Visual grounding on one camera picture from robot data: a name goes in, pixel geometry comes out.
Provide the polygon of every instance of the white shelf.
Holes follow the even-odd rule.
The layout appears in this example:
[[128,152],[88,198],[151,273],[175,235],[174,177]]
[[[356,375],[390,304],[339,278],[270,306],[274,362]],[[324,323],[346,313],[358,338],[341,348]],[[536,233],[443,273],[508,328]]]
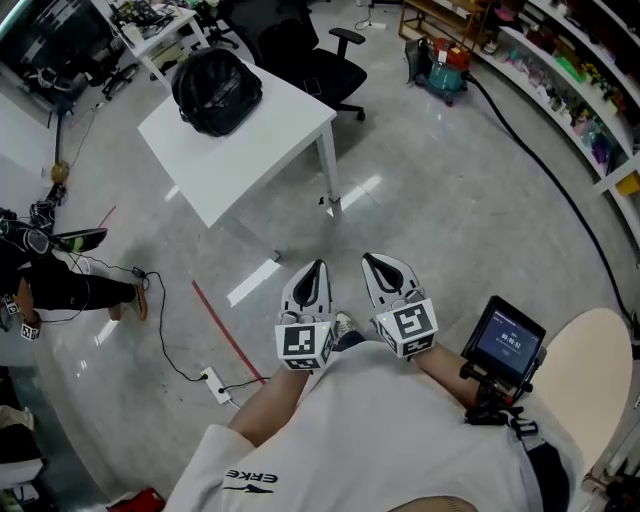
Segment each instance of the white shelf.
[[560,128],[562,128],[562,130],[573,141],[580,152],[585,156],[598,176],[600,176],[601,180],[598,184],[596,184],[596,190],[598,187],[600,187],[602,188],[602,190],[599,191],[600,193],[605,191],[611,193],[611,196],[618,205],[620,212],[622,213],[629,226],[629,230],[631,231],[636,244],[638,245],[638,247],[640,247],[640,214],[633,204],[633,201],[629,197],[625,197],[621,195],[620,192],[618,192],[615,187],[615,182],[611,181],[610,177],[612,176],[612,174],[605,178],[605,169],[596,161],[595,157],[591,153],[591,149],[582,143],[582,140],[573,131],[571,125],[567,123],[566,120],[561,116],[559,116],[557,112],[554,112],[551,109],[551,106],[536,92],[534,87],[529,83],[529,78],[525,73],[518,71],[508,62],[498,62],[492,56],[482,53],[480,49],[476,49],[475,54],[489,63],[491,66],[496,68],[498,71],[500,71],[500,73],[506,76],[520,89],[522,89],[522,91],[524,91],[533,101],[535,101],[540,106],[540,108],[542,108],[542,110],[544,110],[547,115],[551,119],[553,119]]
[[629,34],[629,37],[631,37],[631,39],[633,39],[633,41],[638,45],[638,48],[640,48],[640,37],[638,37],[637,34],[634,34],[633,32],[629,31],[627,24],[624,22],[624,20],[620,16],[618,16],[615,12],[611,10],[611,7],[605,4],[602,0],[593,0],[593,3],[596,4],[598,7],[600,7],[604,12],[606,12],[613,21],[615,21],[618,25],[620,25],[623,28],[623,30],[627,34]]
[[478,57],[491,64],[494,68],[500,71],[500,73],[511,80],[515,85],[520,87],[520,89],[522,89],[529,97],[531,97],[531,99],[535,101],[560,128],[562,128],[562,130],[567,134],[567,136],[572,140],[572,142],[576,145],[580,152],[589,161],[591,167],[593,167],[596,173],[598,173],[598,176],[600,176],[600,178],[604,178],[605,169],[595,159],[595,157],[591,153],[591,148],[588,148],[582,143],[582,140],[580,139],[578,134],[573,131],[573,128],[571,127],[569,122],[558,115],[557,112],[553,111],[551,109],[551,106],[537,93],[534,87],[529,83],[529,78],[527,77],[526,73],[518,71],[508,62],[499,62],[491,55],[486,55],[480,50],[476,50],[475,53],[476,55],[478,55]]
[[611,187],[609,192],[611,192],[611,196],[617,203],[618,208],[620,208],[623,217],[627,221],[629,230],[631,231],[636,244],[640,247],[640,214],[638,214],[638,209],[633,204],[632,199],[630,197],[623,196],[618,192],[618,189],[615,186]]
[[640,106],[640,87],[636,84],[630,77],[626,76],[622,71],[618,69],[614,62],[609,60],[609,57],[604,53],[601,46],[597,44],[593,44],[589,40],[589,36],[585,34],[582,30],[576,27],[574,24],[569,22],[557,9],[551,7],[548,0],[528,0],[528,2],[540,9],[547,16],[556,20],[560,25],[566,28],[569,32],[571,32],[582,44],[584,44],[591,52],[611,71],[611,73],[616,77],[616,79],[620,82],[622,87],[626,89],[629,93],[633,101],[636,102],[636,105]]
[[640,153],[636,153],[633,157],[629,158],[624,164],[618,167],[611,174],[602,178],[598,183],[594,185],[597,194],[603,194],[607,192],[616,183],[622,181],[629,174],[640,169]]
[[598,117],[611,132],[614,139],[618,141],[627,156],[631,157],[633,155],[633,138],[631,136],[631,130],[627,127],[622,116],[613,115],[605,101],[596,95],[590,86],[578,83],[556,59],[545,52],[542,48],[539,48],[529,41],[524,34],[509,27],[501,27],[501,29],[505,34],[509,35],[509,37],[515,39],[523,46],[526,46],[534,55],[536,55],[536,57],[541,59],[547,66],[549,66],[549,68],[560,75],[560,77],[567,82],[569,87],[571,87],[576,94],[582,97],[594,112],[598,114]]

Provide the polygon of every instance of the small display screen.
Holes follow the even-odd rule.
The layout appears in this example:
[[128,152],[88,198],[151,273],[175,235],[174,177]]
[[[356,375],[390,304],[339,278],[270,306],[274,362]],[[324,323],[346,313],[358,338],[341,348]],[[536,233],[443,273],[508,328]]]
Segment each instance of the small display screen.
[[538,336],[494,310],[477,348],[522,375],[536,355],[539,341]]

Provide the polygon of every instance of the shelf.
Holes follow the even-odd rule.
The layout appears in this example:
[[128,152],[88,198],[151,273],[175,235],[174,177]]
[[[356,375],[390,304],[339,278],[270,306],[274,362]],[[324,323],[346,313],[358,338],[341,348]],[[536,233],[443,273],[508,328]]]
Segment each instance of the shelf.
[[436,2],[431,2],[430,0],[405,0],[405,4],[461,32],[464,32],[467,28],[466,19],[454,14]]
[[604,12],[606,12],[613,21],[615,21],[618,25],[620,25],[620,27],[622,27],[622,29],[627,34],[629,34],[629,37],[631,37],[631,39],[633,39],[634,43],[636,43],[638,45],[638,48],[640,48],[640,37],[638,37],[637,34],[634,34],[633,32],[629,31],[629,28],[627,27],[627,24],[624,22],[624,20],[620,16],[618,16],[611,9],[611,7],[609,7],[607,4],[605,4],[602,0],[593,0],[593,3],[596,4],[598,7],[600,7],[600,9],[602,9]]
[[553,121],[567,134],[567,136],[571,139],[571,141],[576,145],[576,147],[580,150],[580,152],[584,155],[584,157],[589,161],[591,167],[596,171],[600,178],[604,178],[605,169],[602,165],[598,163],[593,154],[591,153],[591,149],[585,146],[582,143],[582,140],[578,136],[576,132],[573,131],[571,125],[567,122],[567,120],[563,119],[558,115],[557,112],[554,112],[551,109],[551,106],[537,93],[534,87],[529,83],[529,78],[526,73],[522,73],[518,71],[515,67],[513,67],[508,62],[499,62],[494,59],[491,55],[486,55],[482,53],[479,49],[474,52],[478,57],[483,59],[484,61],[491,64],[494,68],[496,68],[500,73],[506,76],[509,80],[511,80],[515,85],[517,85],[524,93],[526,93],[533,101],[535,101],[542,110],[544,110],[547,115],[553,119]]
[[584,101],[594,110],[594,112],[600,117],[607,129],[611,132],[614,139],[618,141],[627,156],[633,155],[633,138],[631,137],[631,131],[627,127],[622,116],[613,115],[609,111],[606,103],[602,98],[597,96],[586,84],[579,84],[575,78],[573,78],[551,55],[545,52],[542,48],[539,48],[531,41],[529,41],[524,34],[513,30],[509,27],[501,27],[502,31],[509,37],[515,39],[523,46],[526,46],[536,57],[541,59],[549,68],[560,75],[560,77],[567,82],[576,94],[578,94]]
[[584,46],[586,46],[591,51],[591,53],[593,53],[602,62],[602,64],[604,64],[605,67],[609,71],[611,71],[613,76],[615,76],[618,82],[620,82],[620,85],[622,86],[622,88],[627,91],[627,93],[629,94],[629,96],[631,96],[633,101],[636,102],[636,105],[640,107],[640,87],[630,77],[622,73],[622,71],[618,69],[615,63],[609,60],[609,57],[604,53],[601,46],[597,44],[593,44],[589,40],[589,36],[587,34],[585,34],[582,30],[580,30],[578,27],[573,25],[571,22],[569,22],[557,9],[554,9],[553,7],[551,7],[548,0],[528,0],[528,2],[534,7],[537,7],[538,9],[540,9],[550,18],[553,18],[554,20],[556,20],[560,25],[562,25],[569,32],[571,32],[571,34],[573,34],[573,36],[576,39],[578,39]]
[[611,174],[608,174],[605,178],[602,178],[598,183],[594,185],[594,189],[597,194],[604,194],[616,183],[625,179],[632,172],[640,169],[640,153],[636,153],[627,160],[624,164],[614,170]]
[[[633,204],[633,200],[629,197],[623,196],[622,194],[620,194],[620,192],[618,192],[615,187],[616,182],[610,181],[610,178],[612,176],[611,174],[605,177],[604,168],[596,161],[595,157],[591,153],[591,150],[582,143],[582,140],[573,131],[573,128],[562,117],[554,112],[549,104],[547,104],[544,99],[537,94],[536,90],[529,83],[529,79],[525,73],[521,73],[508,62],[498,62],[492,56],[482,53],[480,49],[476,49],[474,53],[482,60],[486,61],[488,64],[496,68],[496,70],[498,70],[505,77],[511,80],[511,82],[513,82],[515,85],[517,85],[524,93],[526,93],[533,101],[535,101],[538,106],[540,106],[540,108],[542,108],[542,110],[544,110],[560,128],[562,128],[562,130],[567,134],[571,141],[585,156],[587,161],[591,164],[591,167],[593,167],[598,176],[601,178],[600,182],[596,184],[596,190],[597,187],[602,188],[602,185],[606,184],[606,187],[602,190],[602,192],[608,191],[611,193],[613,200],[618,205],[618,209],[622,213],[622,216],[625,218],[625,221],[629,226],[629,230],[631,231],[636,244],[638,245],[638,247],[640,247],[640,214]],[[640,153],[638,153],[636,156],[638,159],[640,159]]]
[[611,192],[611,197],[613,197],[618,208],[620,208],[620,212],[622,212],[622,216],[627,221],[629,231],[631,231],[636,244],[640,247],[640,214],[633,204],[633,200],[629,196],[623,196],[615,186],[611,187],[609,192]]

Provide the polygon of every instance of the table leg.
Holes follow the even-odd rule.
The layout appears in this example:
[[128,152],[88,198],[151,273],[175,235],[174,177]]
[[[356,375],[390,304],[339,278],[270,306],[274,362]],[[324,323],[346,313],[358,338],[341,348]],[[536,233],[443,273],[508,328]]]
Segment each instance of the table leg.
[[322,127],[322,134],[318,137],[316,143],[318,144],[322,170],[327,179],[329,199],[335,203],[340,199],[340,182],[338,180],[338,166],[336,164],[336,150],[333,146],[331,121],[326,122]]
[[164,85],[167,89],[171,90],[171,84],[169,83],[169,80],[167,80],[167,78],[154,65],[153,61],[149,57],[142,57],[140,61],[146,66],[149,71],[151,71],[156,76],[158,82]]
[[198,41],[200,41],[202,48],[209,48],[209,41],[204,37],[204,33],[200,29],[198,22],[196,20],[191,20],[189,22],[189,26],[191,27],[191,30],[193,30],[193,33],[198,37]]
[[249,247],[259,250],[264,256],[273,261],[280,259],[280,253],[264,242],[258,235],[242,224],[233,215],[225,215],[223,218],[223,227],[241,242],[246,243]]

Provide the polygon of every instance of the black cable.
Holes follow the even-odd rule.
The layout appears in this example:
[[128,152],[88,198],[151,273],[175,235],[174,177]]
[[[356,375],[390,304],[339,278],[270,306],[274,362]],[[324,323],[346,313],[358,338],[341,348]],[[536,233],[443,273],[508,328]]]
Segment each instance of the black cable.
[[89,131],[91,131],[91,127],[93,126],[93,122],[96,120],[96,112],[98,111],[97,108],[93,108],[93,116],[91,116],[91,122],[89,123],[89,126],[87,127],[87,131],[84,133],[84,136],[82,137],[82,140],[80,141],[80,145],[78,146],[78,151],[76,152],[76,157],[73,159],[73,162],[71,164],[69,164],[69,169],[71,169],[75,164],[76,161],[78,160],[78,157],[80,156],[80,150],[82,149],[82,145],[84,144],[85,139],[87,138],[87,135],[89,135]]
[[[368,21],[371,19],[371,5],[372,5],[372,4],[369,4],[369,5],[367,6],[367,9],[369,10],[369,13],[368,13],[369,15],[367,16],[367,18],[366,18],[366,19],[364,19],[364,20],[357,21],[357,22],[353,25],[353,28],[355,28],[356,30],[364,30],[365,28],[367,28],[367,27],[369,26]],[[362,27],[362,28],[358,28],[358,25],[360,25],[360,24],[362,24],[362,23],[366,23],[366,25],[365,25],[364,27]]]
[[98,258],[94,258],[93,256],[89,256],[87,254],[79,254],[79,253],[72,253],[72,254],[76,254],[78,256],[82,256],[83,258],[88,258],[90,260],[97,261],[98,263],[101,263],[107,268],[117,268],[125,272],[129,272],[136,277],[139,277],[140,279],[142,279],[142,287],[144,288],[145,291],[149,289],[149,284],[150,284],[149,276],[153,276],[153,275],[158,276],[158,281],[160,281],[160,286],[162,287],[162,306],[160,307],[160,326],[158,328],[158,333],[160,334],[160,343],[162,345],[162,353],[164,354],[164,357],[167,359],[171,367],[180,375],[182,375],[185,379],[187,379],[189,382],[200,382],[202,380],[207,380],[208,377],[206,375],[202,375],[197,379],[192,379],[186,373],[179,370],[176,367],[176,365],[173,364],[173,361],[169,357],[169,354],[167,354],[167,349],[164,343],[164,336],[162,334],[162,327],[164,326],[164,306],[167,299],[167,289],[164,287],[164,282],[162,281],[162,276],[160,275],[159,272],[143,272],[142,270],[139,270],[136,268],[130,269],[130,268],[119,267],[118,265],[107,265],[104,261],[99,260]]
[[613,271],[611,270],[611,266],[609,265],[609,261],[607,260],[607,256],[605,255],[604,251],[602,250],[602,247],[600,246],[600,242],[598,242],[598,239],[596,238],[595,233],[591,229],[591,226],[589,226],[589,224],[587,223],[586,219],[582,215],[582,212],[578,208],[578,205],[576,205],[576,203],[571,198],[569,193],[562,186],[562,183],[560,183],[560,181],[558,181],[558,178],[556,178],[556,176],[553,174],[553,172],[551,172],[551,170],[540,159],[540,157],[538,155],[536,155],[533,152],[533,150],[529,146],[527,146],[520,137],[518,137],[518,134],[516,132],[513,131],[513,129],[509,125],[509,123],[507,123],[505,118],[502,116],[502,114],[498,110],[498,107],[496,106],[494,101],[491,99],[491,96],[489,96],[489,93],[485,90],[484,87],[482,87],[480,82],[478,82],[478,80],[476,80],[476,78],[473,77],[471,75],[471,73],[467,73],[465,78],[466,78],[466,80],[468,82],[471,82],[473,85],[475,85],[478,88],[478,90],[482,93],[482,95],[485,97],[485,99],[487,100],[487,102],[489,103],[491,108],[493,109],[493,111],[496,114],[496,116],[498,116],[498,119],[500,120],[502,125],[507,129],[507,131],[509,132],[509,134],[511,135],[513,140],[515,140],[516,143],[531,158],[533,158],[533,160],[542,168],[542,170],[545,172],[545,174],[549,177],[549,179],[553,182],[553,184],[556,187],[558,187],[558,190],[560,190],[560,193],[567,200],[567,202],[569,203],[569,206],[571,206],[571,209],[576,214],[576,216],[578,217],[578,220],[582,224],[582,227],[585,229],[585,231],[589,235],[589,238],[591,238],[591,242],[593,242],[593,245],[595,246],[596,251],[598,251],[598,255],[600,256],[600,259],[602,260],[602,264],[604,265],[604,268],[605,268],[605,270],[607,272],[607,275],[609,276],[609,281],[611,281],[611,286],[613,287],[613,293],[615,294],[616,300],[618,301],[618,307],[620,308],[620,311],[622,312],[622,314],[626,318],[627,322],[629,323],[629,326],[634,330],[634,333],[635,333],[638,330],[638,328],[640,327],[640,326],[637,325],[636,316],[635,316],[635,314],[632,315],[631,313],[629,313],[629,311],[625,307],[624,302],[622,301],[622,296],[620,295],[620,290],[618,289],[618,284],[616,283],[616,278],[613,275]]
[[158,281],[160,281],[160,286],[162,286],[162,306],[160,307],[160,328],[158,329],[158,332],[160,333],[160,342],[162,344],[162,353],[164,354],[164,357],[167,358],[167,361],[169,361],[169,364],[171,365],[171,367],[180,375],[182,375],[185,379],[187,379],[189,382],[200,382],[201,380],[207,380],[206,375],[202,375],[197,379],[192,379],[186,373],[183,373],[182,371],[178,370],[178,368],[176,368],[176,365],[173,364],[173,361],[167,354],[167,349],[164,345],[164,336],[162,335],[162,325],[164,322],[164,304],[167,298],[167,289],[164,287],[164,283],[162,282],[162,276],[158,272],[147,272],[145,274],[145,276],[153,276],[153,275],[158,276]]
[[259,379],[248,380],[247,382],[243,382],[242,384],[231,384],[231,386],[224,386],[222,388],[218,388],[218,393],[224,393],[228,389],[234,388],[243,388],[248,386],[249,384],[253,384],[254,382],[260,382],[261,380],[269,380],[271,377],[260,377]]

